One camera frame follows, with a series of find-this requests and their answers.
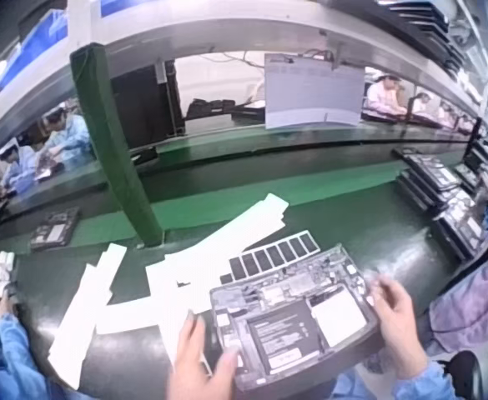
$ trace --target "cable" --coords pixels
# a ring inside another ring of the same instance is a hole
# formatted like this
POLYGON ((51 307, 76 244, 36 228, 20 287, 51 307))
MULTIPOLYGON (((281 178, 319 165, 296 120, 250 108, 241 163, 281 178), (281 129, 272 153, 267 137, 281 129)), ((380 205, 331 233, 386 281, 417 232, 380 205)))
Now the cable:
POLYGON ((231 63, 232 61, 236 61, 236 60, 233 60, 233 59, 231 59, 231 60, 214 60, 212 58, 208 58, 208 57, 204 56, 203 54, 199 54, 199 56, 201 58, 204 58, 205 60, 211 61, 212 63, 231 63))

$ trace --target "black adhesive strip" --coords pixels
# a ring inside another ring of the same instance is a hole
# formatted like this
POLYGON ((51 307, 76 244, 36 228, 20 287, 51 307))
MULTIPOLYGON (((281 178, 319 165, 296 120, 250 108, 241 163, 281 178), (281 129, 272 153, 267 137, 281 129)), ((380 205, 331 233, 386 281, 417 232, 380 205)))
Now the black adhesive strip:
POLYGON ((244 266, 239 258, 231 258, 229 260, 229 264, 230 269, 233 272, 234 279, 239 280, 247 277, 247 275, 245 275, 244 266))

